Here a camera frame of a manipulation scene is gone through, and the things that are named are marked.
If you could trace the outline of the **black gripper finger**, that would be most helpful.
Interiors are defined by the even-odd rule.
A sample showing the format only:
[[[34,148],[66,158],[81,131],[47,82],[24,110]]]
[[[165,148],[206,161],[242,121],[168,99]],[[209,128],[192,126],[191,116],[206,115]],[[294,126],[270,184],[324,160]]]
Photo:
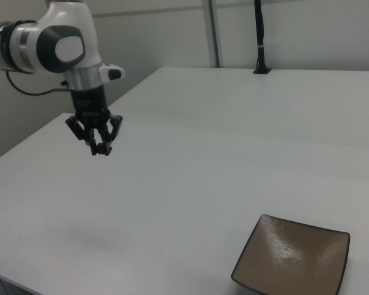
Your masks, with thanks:
[[[97,154],[97,144],[94,137],[94,129],[82,127],[76,116],[70,116],[65,120],[67,126],[74,133],[76,138],[85,141],[86,145],[90,147],[92,155]]]
[[[98,153],[102,155],[109,155],[112,147],[111,143],[116,139],[123,117],[110,115],[107,123],[103,124],[98,132],[100,134],[102,142],[98,144]]]

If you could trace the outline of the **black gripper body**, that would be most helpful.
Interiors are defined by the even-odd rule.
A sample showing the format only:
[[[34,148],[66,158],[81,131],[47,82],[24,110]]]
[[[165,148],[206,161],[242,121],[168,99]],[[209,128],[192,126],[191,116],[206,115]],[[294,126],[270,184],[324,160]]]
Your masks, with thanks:
[[[104,86],[88,90],[72,90],[71,98],[75,116],[84,126],[101,127],[110,117]]]

